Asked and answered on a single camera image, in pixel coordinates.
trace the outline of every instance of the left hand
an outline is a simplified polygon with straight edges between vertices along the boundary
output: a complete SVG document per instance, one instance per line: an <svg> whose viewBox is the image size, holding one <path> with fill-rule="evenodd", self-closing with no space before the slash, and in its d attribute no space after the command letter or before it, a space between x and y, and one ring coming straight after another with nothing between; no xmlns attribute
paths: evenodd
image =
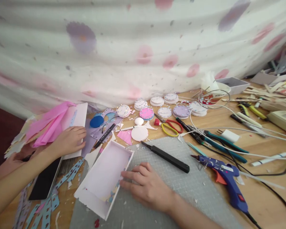
<svg viewBox="0 0 286 229"><path fill-rule="evenodd" d="M81 143L84 137L86 137L85 127L69 127L61 132L46 151L51 151L57 158L77 152L85 147L86 142Z"/></svg>

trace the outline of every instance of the yellow scissors handle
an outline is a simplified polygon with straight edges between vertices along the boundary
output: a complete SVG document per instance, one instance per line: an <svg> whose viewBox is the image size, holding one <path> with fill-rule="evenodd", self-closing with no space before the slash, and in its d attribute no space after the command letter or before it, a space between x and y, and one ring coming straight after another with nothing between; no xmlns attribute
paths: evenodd
<svg viewBox="0 0 286 229"><path fill-rule="evenodd" d="M169 128L170 130L172 130L173 132L175 132L175 135L169 134L166 132L166 130L164 129L164 126L166 126L167 128ZM164 133L166 133L168 136L171 137L178 137L179 133L177 132L177 130L173 129L172 127L170 127L169 125L165 124L165 123L161 123L161 128L163 130Z"/></svg>

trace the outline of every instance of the scissors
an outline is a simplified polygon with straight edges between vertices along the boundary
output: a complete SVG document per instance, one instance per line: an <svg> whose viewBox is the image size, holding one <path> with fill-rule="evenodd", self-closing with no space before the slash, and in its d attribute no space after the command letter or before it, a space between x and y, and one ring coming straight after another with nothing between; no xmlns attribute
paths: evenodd
<svg viewBox="0 0 286 229"><path fill-rule="evenodd" d="M159 115L155 114L155 116L156 116L158 119L160 119L160 121L162 122L162 123L161 123L161 128L162 128L163 132L166 133L168 136L178 137L178 135L183 132L183 127L182 127L182 125L181 125L180 123L178 123L177 121L170 120L170 119L167 119L167 120L165 121L165 120L164 120L163 118L161 118ZM171 124L172 122L178 124L178 126L180 126L181 130L177 130L177 129ZM167 128L171 129L171 130L175 133L175 135L172 135L172 134L167 133L166 130L164 129L164 126L166 126Z"/></svg>

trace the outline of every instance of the phone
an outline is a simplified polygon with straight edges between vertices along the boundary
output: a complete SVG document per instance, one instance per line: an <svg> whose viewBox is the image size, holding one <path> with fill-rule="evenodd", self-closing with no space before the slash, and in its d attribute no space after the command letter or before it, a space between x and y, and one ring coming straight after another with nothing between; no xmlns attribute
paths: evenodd
<svg viewBox="0 0 286 229"><path fill-rule="evenodd" d="M56 159L37 177L29 200L45 200L49 198L61 165L62 158Z"/></svg>

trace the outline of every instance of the hot glue gun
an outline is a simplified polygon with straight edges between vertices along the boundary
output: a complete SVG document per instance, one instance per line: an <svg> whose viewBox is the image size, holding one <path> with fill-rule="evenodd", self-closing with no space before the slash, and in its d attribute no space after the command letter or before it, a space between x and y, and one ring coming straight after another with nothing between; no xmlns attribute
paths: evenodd
<svg viewBox="0 0 286 229"><path fill-rule="evenodd" d="M231 164L225 164L222 161L218 161L206 156L191 156L196 158L202 165L210 167L216 172L216 182L226 185L230 196L230 204L232 207L242 211L247 215L248 205L233 178L239 176L238 168Z"/></svg>

